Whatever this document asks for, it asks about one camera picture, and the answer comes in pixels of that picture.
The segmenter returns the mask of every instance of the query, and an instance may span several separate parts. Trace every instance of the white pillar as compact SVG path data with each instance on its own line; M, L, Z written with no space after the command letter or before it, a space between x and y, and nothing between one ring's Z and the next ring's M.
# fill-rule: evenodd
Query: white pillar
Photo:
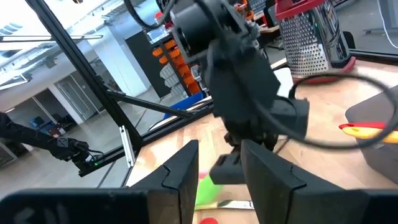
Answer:
M78 114L78 112L73 108L73 106L69 103L69 101L63 96L61 91L55 86L55 84L49 85L49 90L56 97L56 99L60 102L60 104L65 108L68 114L75 120L76 124L83 123L83 119Z
M145 74L137 73L131 62L135 58L130 50L126 50L124 40L114 34L109 27L100 29L96 35L103 35L103 38L88 42L120 89L129 96L138 96L145 92L150 87L149 80Z

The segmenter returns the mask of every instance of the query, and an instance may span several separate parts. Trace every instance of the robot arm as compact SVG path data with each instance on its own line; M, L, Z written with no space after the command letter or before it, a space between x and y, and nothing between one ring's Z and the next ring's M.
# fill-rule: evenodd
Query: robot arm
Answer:
M6 113L0 113L0 137L48 150L57 159L72 160L80 170L95 159L89 153L87 142L72 138L54 138L40 131L13 123Z

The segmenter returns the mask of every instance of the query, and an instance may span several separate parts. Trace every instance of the green object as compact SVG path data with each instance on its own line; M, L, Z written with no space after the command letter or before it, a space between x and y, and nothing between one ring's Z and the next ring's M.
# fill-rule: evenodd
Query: green object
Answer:
M199 181L196 205L206 205L214 202L215 197L221 192L222 185L215 185L209 175Z

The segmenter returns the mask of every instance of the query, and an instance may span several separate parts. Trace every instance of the wooden tabletop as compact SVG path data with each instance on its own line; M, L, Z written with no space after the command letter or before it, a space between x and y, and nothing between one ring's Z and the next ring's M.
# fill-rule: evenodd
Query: wooden tabletop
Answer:
M377 78L389 86L398 85L398 67L357 61L355 73ZM359 102L379 93L379 90L355 80L341 80L319 86L301 86L298 98L308 98L310 118L308 138L327 141L354 142L338 128L346 122L345 111ZM185 126L168 136L145 146L134 166L128 186L132 186L176 153L191 139L199 140L199 170L209 171L220 154L228 153L231 147L224 142L226 130L219 118L208 115ZM398 186L371 169L359 150L330 152L308 148L296 142L289 142L279 153L283 158L305 170L346 189L385 188ZM223 187L219 200L249 200L245 185ZM193 223L205 217L214 217L220 224L258 223L254 211L247 210L203 210L195 212Z

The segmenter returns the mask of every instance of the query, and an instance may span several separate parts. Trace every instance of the gray floor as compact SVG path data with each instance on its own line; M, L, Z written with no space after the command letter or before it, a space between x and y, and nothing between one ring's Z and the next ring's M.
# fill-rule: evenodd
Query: gray floor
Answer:
M364 29L381 27L376 0L352 0L338 9L340 24L343 30L353 33L357 49L377 52L398 53L382 33L365 34ZM391 34L398 44L398 35ZM284 52L266 48L271 63L284 58ZM140 96L145 100L172 105L180 98L167 96L159 99L153 89ZM145 110L137 106L120 103L121 108L130 118L137 130L143 134L151 125L160 121L162 113ZM84 124L71 130L68 134L89 142L92 149L106 152L121 145L118 127L107 112L102 112ZM34 150L12 164L0 167L0 198L19 189L37 187L119 187L127 172L126 161L120 159L96 172L80 178L78 169L71 162L54 159L49 152Z

